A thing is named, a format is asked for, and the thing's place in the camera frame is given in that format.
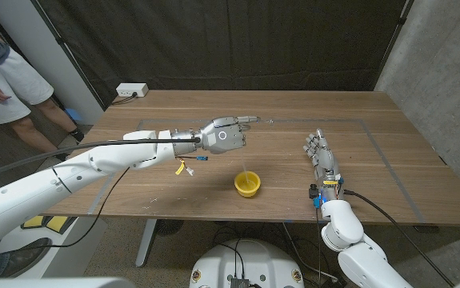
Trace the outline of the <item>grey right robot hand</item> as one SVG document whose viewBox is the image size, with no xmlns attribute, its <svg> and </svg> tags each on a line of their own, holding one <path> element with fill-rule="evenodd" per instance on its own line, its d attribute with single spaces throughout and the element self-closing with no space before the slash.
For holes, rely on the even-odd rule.
<svg viewBox="0 0 460 288">
<path fill-rule="evenodd" d="M 322 129 L 317 128 L 314 134 L 309 134 L 302 148 L 312 162 L 316 181 L 338 181 L 340 179 L 338 160 L 329 148 Z"/>
</svg>

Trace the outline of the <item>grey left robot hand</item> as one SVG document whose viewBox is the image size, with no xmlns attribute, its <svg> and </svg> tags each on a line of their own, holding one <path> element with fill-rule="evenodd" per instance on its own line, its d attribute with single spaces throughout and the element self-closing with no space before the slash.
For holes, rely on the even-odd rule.
<svg viewBox="0 0 460 288">
<path fill-rule="evenodd" d="M 215 118 L 200 129 L 202 148 L 212 154 L 222 154 L 246 145 L 244 132 L 250 124 L 259 122 L 257 116 L 225 116 Z"/>
</svg>

